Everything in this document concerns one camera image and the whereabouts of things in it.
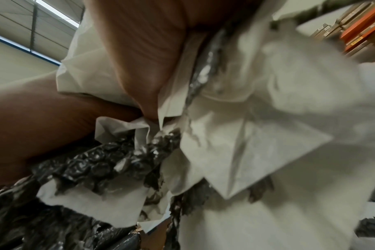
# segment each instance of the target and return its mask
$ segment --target wall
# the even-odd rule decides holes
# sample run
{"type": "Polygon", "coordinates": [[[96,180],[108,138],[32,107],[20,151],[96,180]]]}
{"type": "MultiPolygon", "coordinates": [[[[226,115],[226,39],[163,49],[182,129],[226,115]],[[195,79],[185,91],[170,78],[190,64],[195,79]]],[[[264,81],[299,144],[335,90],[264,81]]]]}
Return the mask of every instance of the wall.
{"type": "MultiPolygon", "coordinates": [[[[308,9],[321,2],[323,2],[323,0],[287,0],[285,5],[274,15],[274,19],[278,19],[282,15],[289,14],[295,11],[308,9]]],[[[348,8],[349,6],[307,22],[298,27],[298,30],[306,35],[311,35],[324,23],[330,25],[334,24],[336,19],[340,17],[348,8]]]]}
{"type": "Polygon", "coordinates": [[[0,42],[0,84],[54,71],[58,66],[0,42]]]}

